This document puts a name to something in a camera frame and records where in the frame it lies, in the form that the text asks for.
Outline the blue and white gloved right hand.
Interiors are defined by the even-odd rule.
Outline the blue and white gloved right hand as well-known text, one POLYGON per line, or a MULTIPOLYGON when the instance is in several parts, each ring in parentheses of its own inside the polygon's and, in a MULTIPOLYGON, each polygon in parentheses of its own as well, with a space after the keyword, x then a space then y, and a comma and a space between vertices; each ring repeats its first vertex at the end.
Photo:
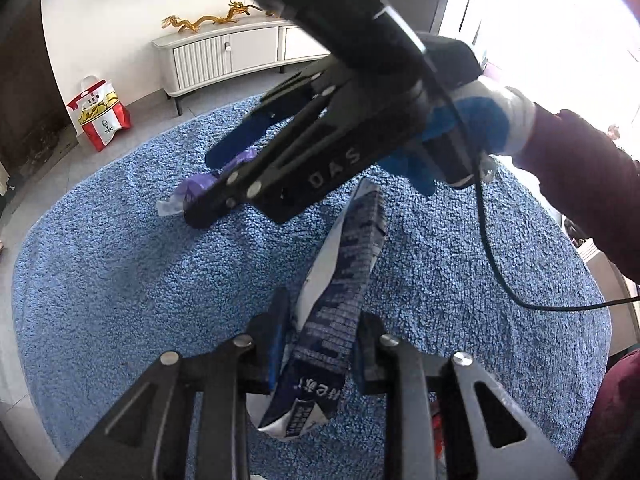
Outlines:
POLYGON ((436 182, 467 184, 484 155, 516 155, 533 133, 536 106, 522 92, 486 76, 438 100, 426 129, 380 161, 397 177, 408 179, 422 195, 436 182))

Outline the maroon sleeved right forearm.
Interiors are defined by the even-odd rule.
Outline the maroon sleeved right forearm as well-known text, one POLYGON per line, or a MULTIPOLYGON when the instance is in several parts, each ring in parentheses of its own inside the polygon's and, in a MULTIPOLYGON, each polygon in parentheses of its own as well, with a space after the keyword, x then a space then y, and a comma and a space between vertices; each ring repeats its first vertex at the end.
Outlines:
POLYGON ((639 279, 639 163, 570 110, 536 108, 533 133, 514 156, 542 195, 574 221, 626 278, 639 279))

